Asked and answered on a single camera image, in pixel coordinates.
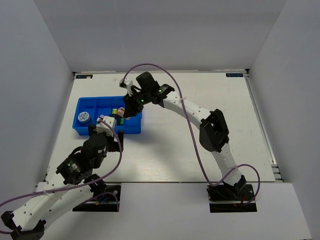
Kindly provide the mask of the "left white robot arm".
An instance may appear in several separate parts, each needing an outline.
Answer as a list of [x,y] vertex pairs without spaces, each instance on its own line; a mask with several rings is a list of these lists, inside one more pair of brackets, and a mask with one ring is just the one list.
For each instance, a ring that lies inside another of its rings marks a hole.
[[39,240],[45,230],[57,219],[78,205],[89,201],[98,204],[114,198],[120,206],[114,190],[104,178],[94,173],[108,153],[122,153],[124,132],[111,126],[89,126],[89,138],[76,147],[57,167],[55,175],[42,190],[27,194],[29,200],[14,211],[1,215],[13,240]]

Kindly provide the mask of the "yellow cap black highlighter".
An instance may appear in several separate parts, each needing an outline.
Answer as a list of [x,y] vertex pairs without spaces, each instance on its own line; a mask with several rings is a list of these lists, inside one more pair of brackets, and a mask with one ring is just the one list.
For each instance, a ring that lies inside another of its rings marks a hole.
[[117,115],[118,115],[118,109],[117,108],[113,108],[111,116],[116,120],[117,119]]

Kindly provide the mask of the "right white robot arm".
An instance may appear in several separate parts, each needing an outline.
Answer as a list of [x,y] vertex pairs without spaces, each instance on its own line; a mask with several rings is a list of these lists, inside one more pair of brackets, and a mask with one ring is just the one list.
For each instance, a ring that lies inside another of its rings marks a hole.
[[226,195],[236,200],[244,193],[245,176],[237,169],[229,145],[229,129],[221,110],[208,110],[183,99],[175,88],[159,85],[149,72],[136,77],[139,86],[123,78],[119,86],[127,90],[124,100],[124,118],[135,117],[144,105],[152,103],[184,117],[187,123],[199,130],[200,145],[214,157],[222,174]]

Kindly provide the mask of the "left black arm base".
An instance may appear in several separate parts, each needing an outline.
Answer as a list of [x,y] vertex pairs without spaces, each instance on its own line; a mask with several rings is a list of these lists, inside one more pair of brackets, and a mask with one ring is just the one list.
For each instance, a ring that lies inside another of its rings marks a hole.
[[121,184],[107,184],[101,193],[94,193],[93,198],[86,200],[72,209],[73,212],[116,213],[120,210]]

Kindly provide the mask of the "black corner label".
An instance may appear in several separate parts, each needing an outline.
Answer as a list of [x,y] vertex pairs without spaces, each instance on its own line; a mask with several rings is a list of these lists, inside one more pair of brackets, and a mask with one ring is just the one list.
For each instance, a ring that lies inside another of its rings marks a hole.
[[92,79],[92,74],[78,74],[75,76],[76,79]]
[[243,78],[244,75],[242,73],[226,73],[227,78]]

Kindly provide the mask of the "blue compartment tray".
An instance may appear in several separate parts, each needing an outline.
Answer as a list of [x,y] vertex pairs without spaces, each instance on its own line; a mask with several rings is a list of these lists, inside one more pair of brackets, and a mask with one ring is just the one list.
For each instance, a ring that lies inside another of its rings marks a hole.
[[[112,117],[112,110],[124,107],[125,103],[122,96],[96,96],[96,97],[81,97],[78,99],[75,114],[73,118],[72,128],[80,135],[87,136],[88,126],[96,124],[97,118],[100,115]],[[89,112],[91,115],[91,123],[82,125],[79,124],[77,116],[80,112]],[[120,117],[118,116],[115,124],[115,131],[123,131],[125,134],[140,134],[142,130],[142,114],[139,113],[130,119],[124,119],[124,124],[120,125]]]

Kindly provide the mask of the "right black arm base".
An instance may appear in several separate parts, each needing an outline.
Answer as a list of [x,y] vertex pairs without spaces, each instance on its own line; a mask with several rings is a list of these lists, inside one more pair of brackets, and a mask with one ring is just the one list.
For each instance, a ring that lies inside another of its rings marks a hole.
[[235,194],[223,184],[216,187],[207,186],[210,213],[255,213],[257,205],[252,198],[254,189],[251,184]]

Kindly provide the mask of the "left black corner label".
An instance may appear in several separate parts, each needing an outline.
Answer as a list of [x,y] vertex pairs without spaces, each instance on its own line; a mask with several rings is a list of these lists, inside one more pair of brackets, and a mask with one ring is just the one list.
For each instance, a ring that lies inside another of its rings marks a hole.
[[76,79],[92,79],[92,74],[78,74],[75,76]]

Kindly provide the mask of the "right black corner label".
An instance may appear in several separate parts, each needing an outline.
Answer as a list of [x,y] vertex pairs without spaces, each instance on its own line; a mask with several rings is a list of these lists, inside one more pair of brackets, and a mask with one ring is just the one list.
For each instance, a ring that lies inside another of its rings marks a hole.
[[227,78],[243,78],[244,75],[242,73],[226,73]]

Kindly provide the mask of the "blue patterned tape roll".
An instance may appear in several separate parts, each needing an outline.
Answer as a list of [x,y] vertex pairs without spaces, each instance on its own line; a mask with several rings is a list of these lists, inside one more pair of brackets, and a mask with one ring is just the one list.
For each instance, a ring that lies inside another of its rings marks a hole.
[[88,111],[82,111],[77,115],[77,121],[81,125],[87,125],[92,122],[92,117]]

